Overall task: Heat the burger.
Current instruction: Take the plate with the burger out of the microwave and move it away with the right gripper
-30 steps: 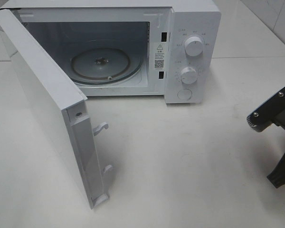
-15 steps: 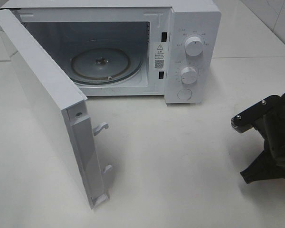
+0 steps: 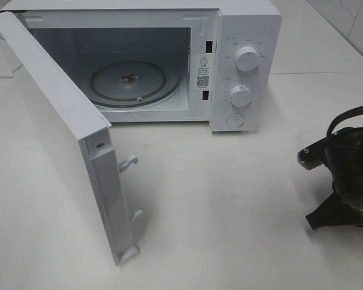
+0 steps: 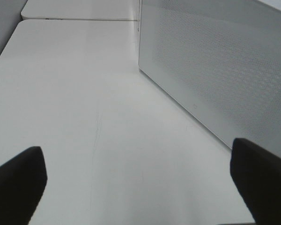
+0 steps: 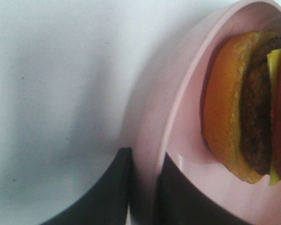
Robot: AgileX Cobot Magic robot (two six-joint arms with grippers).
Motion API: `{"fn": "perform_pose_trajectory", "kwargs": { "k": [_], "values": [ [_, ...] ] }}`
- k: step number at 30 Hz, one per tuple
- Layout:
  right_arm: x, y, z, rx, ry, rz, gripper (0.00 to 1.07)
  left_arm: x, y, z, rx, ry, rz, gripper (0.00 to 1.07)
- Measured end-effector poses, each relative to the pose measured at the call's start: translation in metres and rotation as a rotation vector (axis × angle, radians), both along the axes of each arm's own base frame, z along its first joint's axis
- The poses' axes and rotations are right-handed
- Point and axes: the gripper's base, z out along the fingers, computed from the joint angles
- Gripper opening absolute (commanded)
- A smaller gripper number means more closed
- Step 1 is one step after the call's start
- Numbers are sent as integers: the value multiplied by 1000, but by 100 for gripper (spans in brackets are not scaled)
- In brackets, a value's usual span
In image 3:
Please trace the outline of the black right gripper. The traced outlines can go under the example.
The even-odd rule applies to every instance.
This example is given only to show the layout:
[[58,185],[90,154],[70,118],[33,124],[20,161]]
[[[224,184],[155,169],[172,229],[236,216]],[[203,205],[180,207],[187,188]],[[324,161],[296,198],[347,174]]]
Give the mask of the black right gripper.
[[363,227],[363,217],[353,210],[363,211],[363,127],[346,127],[332,134],[325,155],[337,194],[306,216],[310,227]]

